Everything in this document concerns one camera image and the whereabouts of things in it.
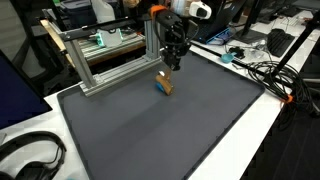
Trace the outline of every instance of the white device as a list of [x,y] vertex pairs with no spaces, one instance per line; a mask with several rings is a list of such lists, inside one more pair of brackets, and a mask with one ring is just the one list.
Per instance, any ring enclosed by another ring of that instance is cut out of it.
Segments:
[[[115,20],[114,10],[107,0],[92,0],[92,8],[97,17],[98,23]],[[98,29],[98,44],[101,47],[115,47],[122,43],[120,29],[104,31]]]
[[281,22],[281,24],[285,24],[285,25],[289,25],[289,26],[295,26],[298,24],[298,22],[300,22],[300,19],[297,17],[287,17],[287,18],[284,18],[283,21]]
[[209,19],[212,13],[211,8],[200,0],[173,0],[171,11],[183,17],[200,19]]

